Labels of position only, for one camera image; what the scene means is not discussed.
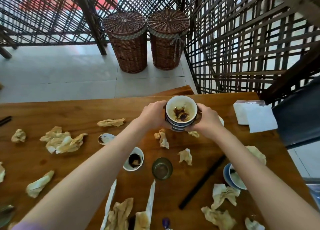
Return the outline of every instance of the basket lid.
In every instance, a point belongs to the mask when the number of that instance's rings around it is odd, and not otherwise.
[[[164,34],[183,32],[190,25],[188,17],[183,12],[174,9],[165,9],[150,14],[147,22],[153,30]]]
[[[137,33],[146,23],[146,18],[136,11],[118,11],[103,20],[106,33],[129,35]]]

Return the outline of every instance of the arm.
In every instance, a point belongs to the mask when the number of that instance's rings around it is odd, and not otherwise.
[[[225,127],[217,112],[203,104],[201,121],[186,128],[214,140],[228,157],[271,229],[319,229],[320,215]]]
[[[116,138],[58,183],[22,222],[45,230],[86,229],[136,144],[150,128],[167,126],[161,115],[165,104],[158,101],[145,107]]]

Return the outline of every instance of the wooden table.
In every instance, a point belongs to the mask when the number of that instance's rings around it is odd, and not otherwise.
[[[117,135],[128,125],[128,122],[139,116],[144,106],[150,102],[168,100],[170,97],[1,104],[1,117],[12,115],[13,120],[0,127],[0,161],[3,161],[6,169],[4,182],[0,185],[0,203],[14,204],[17,207],[17,213],[13,220],[21,220],[59,181],[102,147],[97,142],[101,133],[108,132]],[[262,151],[266,155],[267,166],[307,202],[315,206],[308,188],[276,131],[250,134],[249,127],[238,125],[233,103],[238,99],[258,99],[256,93],[190,95],[190,97],[197,103],[203,103],[216,110],[224,119],[228,130],[236,135],[244,145],[256,146]],[[124,126],[109,128],[97,126],[100,120],[123,117],[127,121]],[[63,131],[69,131],[72,137],[80,133],[89,135],[76,152],[61,155],[50,154],[45,148],[45,143],[39,139],[54,126],[62,126]],[[17,129],[26,131],[25,143],[15,144],[10,141]],[[144,211],[153,181],[151,165],[155,159],[167,157],[173,164],[173,174],[168,180],[157,180],[156,182],[151,229],[163,229],[161,223],[163,217],[170,218],[171,227],[174,230],[215,229],[212,223],[205,220],[200,209],[204,206],[211,206],[213,203],[213,186],[215,183],[225,183],[222,170],[229,161],[225,160],[186,208],[181,211],[178,209],[179,203],[207,169],[222,155],[222,151],[214,142],[203,136],[195,138],[187,133],[170,130],[166,133],[170,149],[163,149],[159,147],[159,140],[154,139],[153,135],[157,131],[152,130],[147,133],[137,145],[145,155],[142,167],[135,172],[127,172],[123,169],[119,172],[114,202],[123,202],[126,198],[133,197],[134,206],[131,215]],[[191,150],[192,166],[188,166],[185,162],[179,164],[177,153],[185,148]],[[37,199],[28,197],[25,193],[26,186],[50,170],[55,170],[54,178],[39,197]],[[102,201],[88,229],[100,228],[107,197]],[[230,215],[237,220],[238,224],[234,229],[245,229],[244,219],[253,215],[255,215],[254,219],[265,224],[248,191],[241,191],[237,198],[237,207],[226,200],[220,209],[229,210]]]

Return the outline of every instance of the forearm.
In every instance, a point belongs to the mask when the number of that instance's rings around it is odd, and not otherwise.
[[[54,187],[23,219],[44,229],[86,229],[119,170],[147,131],[133,120]]]
[[[320,216],[228,130],[212,131],[271,229],[318,229]]]

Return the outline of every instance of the purple sleeve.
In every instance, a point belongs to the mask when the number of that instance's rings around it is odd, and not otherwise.
[[[11,230],[44,230],[41,226],[35,223],[20,222]]]

